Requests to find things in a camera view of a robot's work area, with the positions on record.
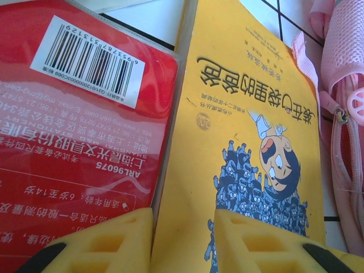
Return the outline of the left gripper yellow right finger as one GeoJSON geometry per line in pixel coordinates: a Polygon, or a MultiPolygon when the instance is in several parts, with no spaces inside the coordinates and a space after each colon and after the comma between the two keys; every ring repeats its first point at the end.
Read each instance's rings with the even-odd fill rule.
{"type": "Polygon", "coordinates": [[[225,209],[214,213],[219,272],[363,272],[363,258],[225,209]]]}

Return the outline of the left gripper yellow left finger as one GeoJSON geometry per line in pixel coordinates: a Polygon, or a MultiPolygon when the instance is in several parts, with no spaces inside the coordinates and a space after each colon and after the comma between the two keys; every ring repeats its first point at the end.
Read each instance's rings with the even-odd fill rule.
{"type": "Polygon", "coordinates": [[[52,241],[17,272],[149,272],[152,235],[140,208],[52,241]]]}

